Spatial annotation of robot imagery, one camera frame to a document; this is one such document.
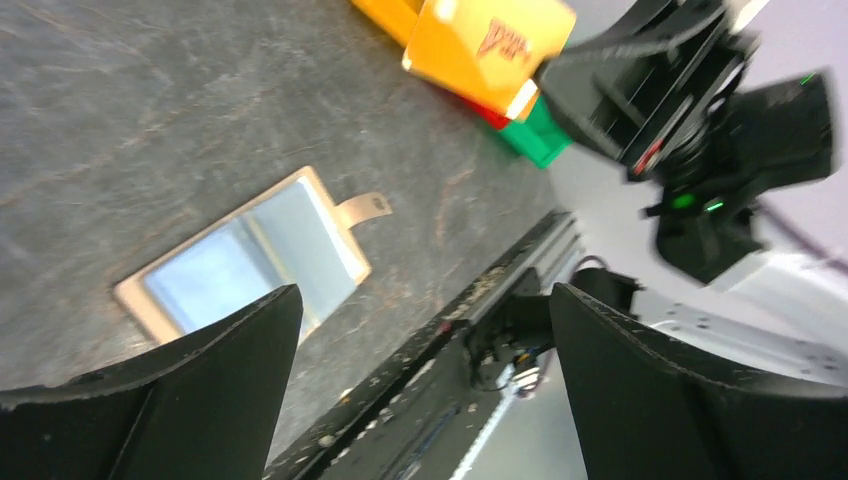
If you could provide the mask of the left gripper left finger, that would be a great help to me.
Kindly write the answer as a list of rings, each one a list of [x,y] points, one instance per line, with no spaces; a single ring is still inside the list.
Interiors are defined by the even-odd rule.
[[[258,479],[303,309],[286,286],[129,360],[1,395],[5,479]]]

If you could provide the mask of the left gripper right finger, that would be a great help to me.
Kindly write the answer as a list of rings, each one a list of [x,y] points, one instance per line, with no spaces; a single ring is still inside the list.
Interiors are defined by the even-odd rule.
[[[847,391],[748,367],[569,285],[553,335],[592,479],[843,479]]]

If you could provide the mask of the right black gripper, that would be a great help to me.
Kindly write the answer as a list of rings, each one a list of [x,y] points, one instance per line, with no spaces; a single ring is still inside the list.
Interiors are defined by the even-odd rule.
[[[579,49],[567,48],[536,79],[560,127],[609,159],[621,156],[661,99],[630,175],[663,188],[645,211],[658,219],[660,257],[709,284],[763,250],[751,225],[759,195],[834,172],[826,76],[741,90],[758,39],[734,30],[721,1],[638,1],[619,24],[654,50],[569,63]]]

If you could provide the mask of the orange gold credit card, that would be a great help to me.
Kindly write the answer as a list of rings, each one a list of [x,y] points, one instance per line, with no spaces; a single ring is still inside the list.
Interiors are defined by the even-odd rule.
[[[575,11],[557,0],[426,1],[402,65],[509,120],[523,121],[539,96],[532,80],[558,55]]]

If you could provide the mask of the beige leather card holder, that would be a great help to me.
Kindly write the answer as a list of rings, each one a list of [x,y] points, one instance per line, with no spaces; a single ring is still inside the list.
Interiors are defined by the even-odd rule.
[[[368,278],[354,226],[391,214],[368,192],[333,200],[305,166],[120,281],[119,303],[155,341],[193,333],[294,284],[306,338]]]

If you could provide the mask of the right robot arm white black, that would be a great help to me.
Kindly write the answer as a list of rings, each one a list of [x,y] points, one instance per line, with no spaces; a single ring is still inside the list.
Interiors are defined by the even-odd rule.
[[[536,72],[574,143],[554,185],[649,327],[737,362],[847,381],[847,266],[763,202],[837,168],[827,72],[747,89],[758,46],[725,1],[578,1]]]

